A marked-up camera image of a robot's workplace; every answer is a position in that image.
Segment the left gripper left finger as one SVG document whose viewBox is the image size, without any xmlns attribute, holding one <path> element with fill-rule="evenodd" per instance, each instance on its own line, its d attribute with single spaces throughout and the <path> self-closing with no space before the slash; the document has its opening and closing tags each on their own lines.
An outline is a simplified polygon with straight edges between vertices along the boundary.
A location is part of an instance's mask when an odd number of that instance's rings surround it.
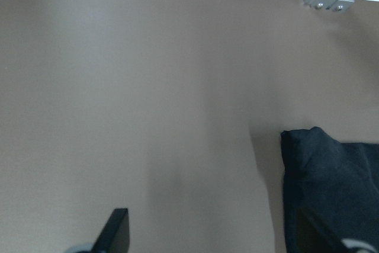
<svg viewBox="0 0 379 253">
<path fill-rule="evenodd" d="M 94 243 L 75 245 L 66 252 L 115 252 L 130 249 L 130 222 L 128 208 L 114 209 Z"/>
</svg>

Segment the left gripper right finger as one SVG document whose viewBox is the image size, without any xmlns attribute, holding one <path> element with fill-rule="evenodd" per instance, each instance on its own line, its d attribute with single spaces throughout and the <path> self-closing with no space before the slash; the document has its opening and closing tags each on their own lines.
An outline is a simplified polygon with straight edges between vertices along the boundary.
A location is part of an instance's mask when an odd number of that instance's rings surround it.
<svg viewBox="0 0 379 253">
<path fill-rule="evenodd" d="M 378 252 L 367 242 L 338 237 L 308 207 L 297 212 L 297 248 L 300 252 Z"/>
</svg>

